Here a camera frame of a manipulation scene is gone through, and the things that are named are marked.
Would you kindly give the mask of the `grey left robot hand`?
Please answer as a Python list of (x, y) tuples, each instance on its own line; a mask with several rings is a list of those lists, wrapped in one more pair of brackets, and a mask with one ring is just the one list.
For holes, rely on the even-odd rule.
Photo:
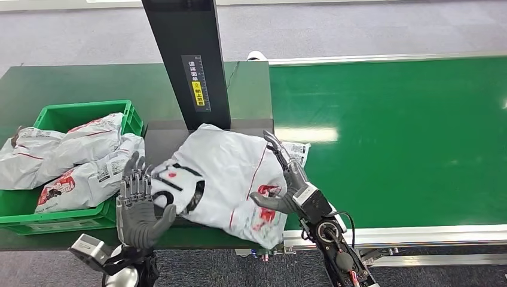
[(135, 151), (127, 160), (116, 197), (117, 234), (121, 243), (137, 249), (152, 248), (174, 223), (177, 208), (170, 204), (155, 216), (152, 170), (145, 157)]

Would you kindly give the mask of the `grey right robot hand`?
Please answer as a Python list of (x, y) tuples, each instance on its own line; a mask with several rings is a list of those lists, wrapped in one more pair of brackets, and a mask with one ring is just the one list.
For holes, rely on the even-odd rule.
[(293, 195), (301, 189), (306, 189), (306, 182), (308, 181), (306, 172), (296, 159), (290, 157), (281, 141), (278, 140), (274, 134), (268, 130), (264, 130), (263, 135), (264, 139), (271, 143), (273, 152), (282, 167), (287, 191), (283, 196), (277, 196), (275, 198), (264, 197), (258, 192), (251, 193), (249, 197), (259, 207), (279, 211), (287, 215), (294, 213), (301, 219), (304, 217), (304, 214), (301, 208), (293, 201)]

